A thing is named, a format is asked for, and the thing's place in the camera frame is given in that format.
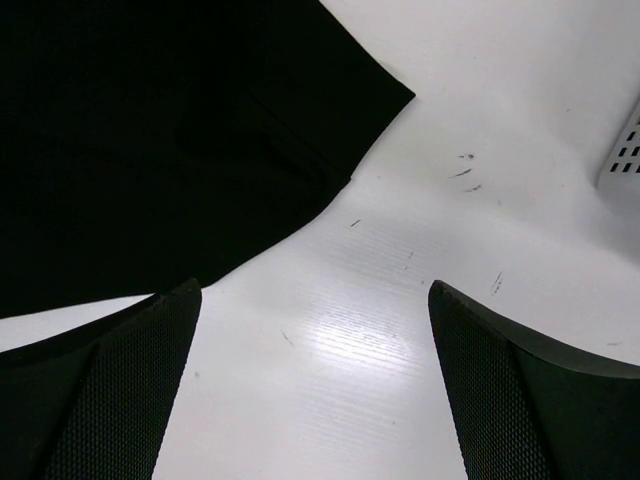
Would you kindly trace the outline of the black skirt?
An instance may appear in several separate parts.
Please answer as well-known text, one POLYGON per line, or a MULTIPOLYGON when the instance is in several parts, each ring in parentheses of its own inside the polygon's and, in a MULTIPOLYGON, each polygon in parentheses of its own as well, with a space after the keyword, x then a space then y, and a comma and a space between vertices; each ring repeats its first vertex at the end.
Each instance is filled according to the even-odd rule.
POLYGON ((208 286, 413 93, 317 1, 5 1, 1 314, 208 286))

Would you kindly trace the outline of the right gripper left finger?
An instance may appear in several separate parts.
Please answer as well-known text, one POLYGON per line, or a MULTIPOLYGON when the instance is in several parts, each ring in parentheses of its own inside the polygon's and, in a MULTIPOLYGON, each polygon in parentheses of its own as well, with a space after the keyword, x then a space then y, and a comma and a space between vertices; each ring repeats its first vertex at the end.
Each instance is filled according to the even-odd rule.
POLYGON ((2 478, 151 478, 201 302, 190 279, 2 352, 2 478))

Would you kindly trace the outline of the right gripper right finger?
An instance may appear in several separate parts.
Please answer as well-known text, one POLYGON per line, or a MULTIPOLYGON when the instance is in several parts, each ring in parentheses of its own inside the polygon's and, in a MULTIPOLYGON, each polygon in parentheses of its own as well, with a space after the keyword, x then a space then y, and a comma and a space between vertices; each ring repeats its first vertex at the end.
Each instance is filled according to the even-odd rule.
POLYGON ((638 478, 638 366, 557 341, 440 280, 428 309, 468 478, 638 478))

